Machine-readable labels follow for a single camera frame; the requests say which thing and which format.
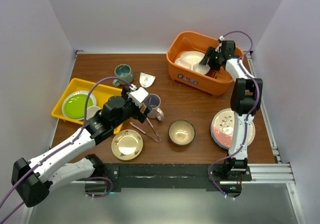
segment gray floor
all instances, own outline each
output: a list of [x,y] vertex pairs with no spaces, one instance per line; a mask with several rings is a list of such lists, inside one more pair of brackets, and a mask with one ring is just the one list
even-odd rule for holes
[[123,189],[92,200],[69,184],[34,207],[30,224],[296,224],[285,184],[246,184],[232,201],[195,189]]

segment mug handle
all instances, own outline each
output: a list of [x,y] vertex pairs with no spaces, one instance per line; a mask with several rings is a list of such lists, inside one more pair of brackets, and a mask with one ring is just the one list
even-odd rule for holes
[[157,118],[159,121],[163,121],[164,118],[165,118],[164,113],[163,113],[162,110],[159,109],[159,108],[156,109],[156,118]]
[[118,87],[118,86],[120,85],[119,80],[117,80],[117,79],[114,79],[114,80],[112,81],[112,84],[113,84],[113,86],[115,86],[115,87]]

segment beige bowl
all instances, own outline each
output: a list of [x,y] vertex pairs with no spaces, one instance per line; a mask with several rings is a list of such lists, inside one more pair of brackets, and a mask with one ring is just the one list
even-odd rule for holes
[[186,120],[177,120],[169,127],[171,141],[180,147],[186,146],[193,141],[196,135],[195,128]]

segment label on orange bin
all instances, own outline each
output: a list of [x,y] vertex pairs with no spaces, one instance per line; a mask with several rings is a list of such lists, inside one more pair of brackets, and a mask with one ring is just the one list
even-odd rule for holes
[[195,81],[195,80],[193,80],[193,79],[190,79],[190,78],[188,78],[188,77],[185,77],[182,73],[179,73],[179,74],[178,74],[178,78],[182,78],[182,79],[184,79],[184,80],[186,80],[186,81],[189,81],[189,82],[191,82],[191,83],[194,83],[194,84],[199,84],[198,81]]

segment green mug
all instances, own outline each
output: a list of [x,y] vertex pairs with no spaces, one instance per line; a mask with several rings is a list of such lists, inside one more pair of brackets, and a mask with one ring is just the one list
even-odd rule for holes
[[[133,71],[131,70],[131,67],[127,64],[120,64],[119,66],[117,66],[115,69],[114,69],[114,75],[116,77],[119,77],[119,78],[122,78],[124,79],[125,81],[127,81],[128,83],[131,83],[133,81],[133,78],[134,78],[134,73]],[[125,85],[124,82],[120,81],[120,80],[117,80],[115,79],[113,82],[112,82],[113,86],[115,87],[118,87],[119,85]]]

